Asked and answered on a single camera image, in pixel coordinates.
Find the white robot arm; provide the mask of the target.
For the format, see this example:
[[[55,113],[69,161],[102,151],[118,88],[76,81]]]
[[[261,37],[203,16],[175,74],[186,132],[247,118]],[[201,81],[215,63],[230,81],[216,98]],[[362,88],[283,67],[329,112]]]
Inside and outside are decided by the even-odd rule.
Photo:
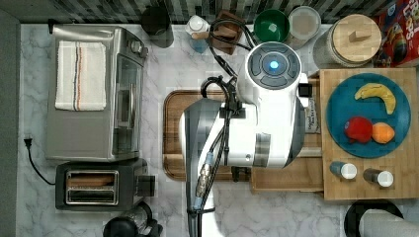
[[[202,237],[218,167],[284,168],[299,154],[311,86],[289,46],[263,42],[228,81],[210,77],[179,122],[185,159],[188,230]]]

